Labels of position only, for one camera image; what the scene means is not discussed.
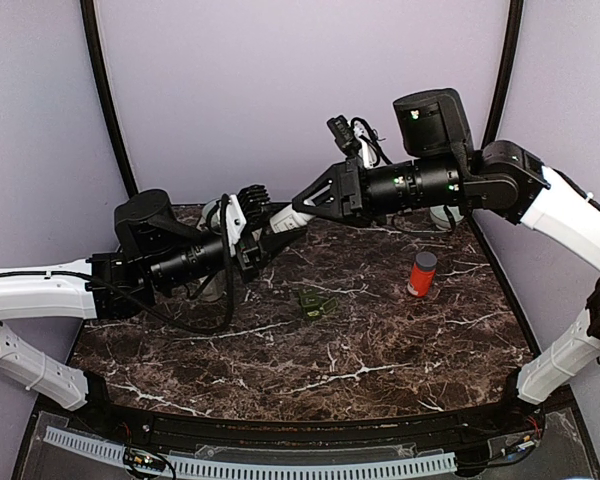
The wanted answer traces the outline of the grey bottle cap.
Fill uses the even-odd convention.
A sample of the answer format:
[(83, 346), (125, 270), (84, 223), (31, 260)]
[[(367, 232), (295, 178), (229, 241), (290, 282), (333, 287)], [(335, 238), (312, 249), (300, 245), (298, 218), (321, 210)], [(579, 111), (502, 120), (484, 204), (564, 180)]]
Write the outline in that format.
[(422, 272), (432, 272), (437, 267), (437, 257), (428, 251), (418, 252), (415, 256), (415, 266)]

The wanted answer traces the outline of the orange pill bottle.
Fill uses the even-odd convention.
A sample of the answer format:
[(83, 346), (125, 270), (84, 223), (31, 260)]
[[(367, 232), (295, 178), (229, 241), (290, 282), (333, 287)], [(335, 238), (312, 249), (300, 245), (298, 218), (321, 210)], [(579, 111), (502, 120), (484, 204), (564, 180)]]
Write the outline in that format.
[(435, 273), (435, 270), (422, 270), (415, 265), (408, 281), (408, 292), (415, 297), (424, 297), (429, 292)]

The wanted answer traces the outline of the small white pill bottle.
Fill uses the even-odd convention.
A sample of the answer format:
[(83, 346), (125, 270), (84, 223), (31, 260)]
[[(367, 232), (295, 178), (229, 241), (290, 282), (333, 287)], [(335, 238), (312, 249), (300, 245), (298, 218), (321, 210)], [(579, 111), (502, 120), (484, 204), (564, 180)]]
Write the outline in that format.
[(291, 204), (287, 205), (269, 219), (269, 225), (274, 233), (306, 227), (314, 215), (297, 212)]

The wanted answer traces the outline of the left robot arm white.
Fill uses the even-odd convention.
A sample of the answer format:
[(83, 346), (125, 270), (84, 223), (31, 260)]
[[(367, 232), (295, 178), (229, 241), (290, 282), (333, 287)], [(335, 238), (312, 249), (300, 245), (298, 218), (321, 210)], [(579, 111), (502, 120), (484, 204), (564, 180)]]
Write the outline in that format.
[(273, 207), (266, 189), (252, 185), (214, 202), (199, 230), (176, 218), (168, 193), (143, 191), (114, 211), (118, 251), (67, 264), (0, 269), (0, 373), (55, 401), (81, 411), (100, 436), (121, 427), (109, 405), (105, 380), (71, 368), (22, 340), (10, 320), (69, 317), (82, 321), (128, 319), (140, 312), (176, 328), (187, 326), (155, 310), (155, 295), (223, 272), (244, 281), (256, 277), (291, 242), (311, 215), (291, 205)]

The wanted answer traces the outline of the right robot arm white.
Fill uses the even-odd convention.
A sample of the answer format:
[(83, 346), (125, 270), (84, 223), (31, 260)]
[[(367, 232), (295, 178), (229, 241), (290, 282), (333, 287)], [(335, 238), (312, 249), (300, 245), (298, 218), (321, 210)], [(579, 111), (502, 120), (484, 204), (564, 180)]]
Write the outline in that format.
[[(327, 125), (346, 159), (292, 200), (295, 211), (365, 226), (383, 215), (431, 206), (492, 211), (563, 245), (600, 272), (600, 206), (564, 174), (515, 143), (473, 146), (459, 93), (426, 90), (393, 103), (410, 160), (366, 169), (361, 146), (342, 117)], [(562, 384), (600, 356), (600, 278), (574, 323), (510, 376), (490, 413), (501, 434), (514, 432)]]

